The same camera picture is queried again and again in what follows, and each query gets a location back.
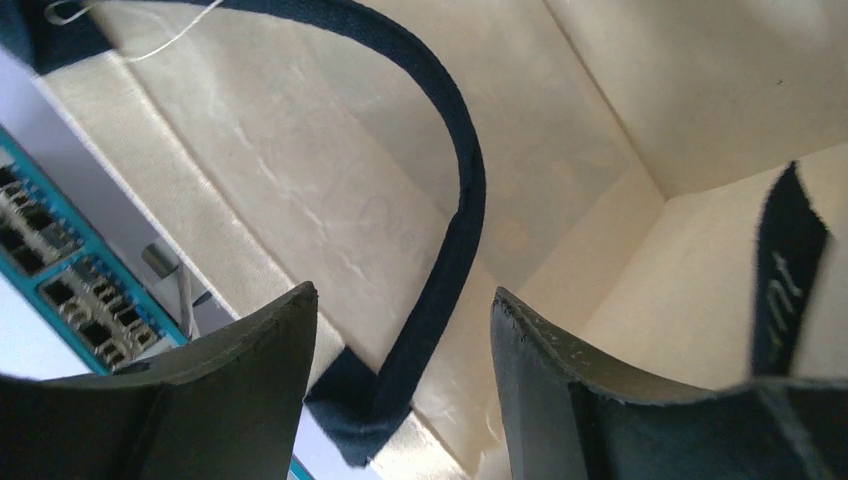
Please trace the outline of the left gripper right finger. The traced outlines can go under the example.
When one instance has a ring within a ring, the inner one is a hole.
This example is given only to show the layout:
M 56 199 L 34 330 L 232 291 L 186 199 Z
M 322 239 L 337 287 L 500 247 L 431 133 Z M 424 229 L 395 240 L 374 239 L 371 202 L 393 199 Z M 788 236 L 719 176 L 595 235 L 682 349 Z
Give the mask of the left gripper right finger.
M 495 293 L 491 348 L 515 479 L 843 479 L 847 384 L 718 391 L 627 364 Z

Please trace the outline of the beige canvas tote bag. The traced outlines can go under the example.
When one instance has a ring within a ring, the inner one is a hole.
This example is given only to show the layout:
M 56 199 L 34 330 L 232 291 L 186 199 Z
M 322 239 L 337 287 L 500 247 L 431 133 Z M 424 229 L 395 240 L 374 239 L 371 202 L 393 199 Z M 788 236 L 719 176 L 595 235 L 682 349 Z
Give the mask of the beige canvas tote bag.
M 313 284 L 317 461 L 515 479 L 499 288 L 847 384 L 843 1 L 5 1 L 1 47 L 233 322 Z

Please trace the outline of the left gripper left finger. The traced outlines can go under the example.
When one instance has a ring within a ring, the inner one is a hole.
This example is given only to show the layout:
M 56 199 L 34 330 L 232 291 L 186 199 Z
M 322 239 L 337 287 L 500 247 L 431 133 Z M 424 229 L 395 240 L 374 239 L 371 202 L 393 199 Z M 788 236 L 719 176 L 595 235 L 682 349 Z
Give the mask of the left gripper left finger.
M 313 360 L 302 283 L 112 375 L 1 380 L 5 479 L 283 479 Z

